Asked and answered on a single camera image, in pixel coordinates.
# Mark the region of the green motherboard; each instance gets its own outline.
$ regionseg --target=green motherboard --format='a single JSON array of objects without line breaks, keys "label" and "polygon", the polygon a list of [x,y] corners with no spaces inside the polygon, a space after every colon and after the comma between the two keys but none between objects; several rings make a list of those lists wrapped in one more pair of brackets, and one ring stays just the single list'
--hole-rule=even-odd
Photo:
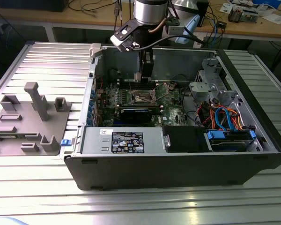
[{"label": "green motherboard", "polygon": [[[97,91],[99,126],[102,127],[162,127],[188,125],[181,106],[182,89],[174,83],[159,83],[152,90],[120,89],[110,84]],[[152,111],[150,122],[123,123],[122,109],[147,109]]]}]

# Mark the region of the power supply label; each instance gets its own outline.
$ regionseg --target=power supply label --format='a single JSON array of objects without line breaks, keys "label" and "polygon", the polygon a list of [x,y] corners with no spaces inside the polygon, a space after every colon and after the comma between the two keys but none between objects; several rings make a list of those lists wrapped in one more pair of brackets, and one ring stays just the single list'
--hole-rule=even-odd
[{"label": "power supply label", "polygon": [[144,137],[142,132],[113,132],[113,153],[144,153]]}]

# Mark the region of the motherboard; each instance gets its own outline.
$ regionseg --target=motherboard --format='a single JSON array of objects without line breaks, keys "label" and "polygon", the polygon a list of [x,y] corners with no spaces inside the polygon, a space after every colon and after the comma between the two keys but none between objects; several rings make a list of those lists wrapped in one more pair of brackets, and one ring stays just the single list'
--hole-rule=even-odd
[{"label": "motherboard", "polygon": [[98,125],[102,127],[162,127],[188,125],[182,108],[184,88],[153,82],[146,90],[133,82],[110,83],[96,92]]}]

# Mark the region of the sticker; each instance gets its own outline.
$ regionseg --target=sticker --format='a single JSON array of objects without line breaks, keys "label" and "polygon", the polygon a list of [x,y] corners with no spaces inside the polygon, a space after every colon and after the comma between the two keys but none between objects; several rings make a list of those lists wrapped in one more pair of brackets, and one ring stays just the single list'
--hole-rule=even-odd
[{"label": "sticker", "polygon": [[144,137],[142,132],[113,132],[113,153],[144,153]]},{"label": "sticker", "polygon": [[100,129],[100,135],[112,135],[112,129]]}]

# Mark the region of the blue clip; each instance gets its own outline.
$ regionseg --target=blue clip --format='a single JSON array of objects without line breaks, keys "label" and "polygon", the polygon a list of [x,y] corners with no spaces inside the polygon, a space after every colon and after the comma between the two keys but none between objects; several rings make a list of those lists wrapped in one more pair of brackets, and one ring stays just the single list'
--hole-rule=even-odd
[{"label": "blue clip", "polygon": [[256,134],[255,134],[255,132],[254,132],[253,130],[250,130],[250,134],[251,134],[251,137],[252,137],[253,139],[256,138]]},{"label": "blue clip", "polygon": [[62,139],[60,145],[61,145],[62,147],[64,147],[64,146],[71,146],[71,145],[72,145],[72,140],[69,140],[69,139]]},{"label": "blue clip", "polygon": [[213,138],[225,138],[225,134],[221,130],[210,130],[207,133],[208,139],[213,139]]}]

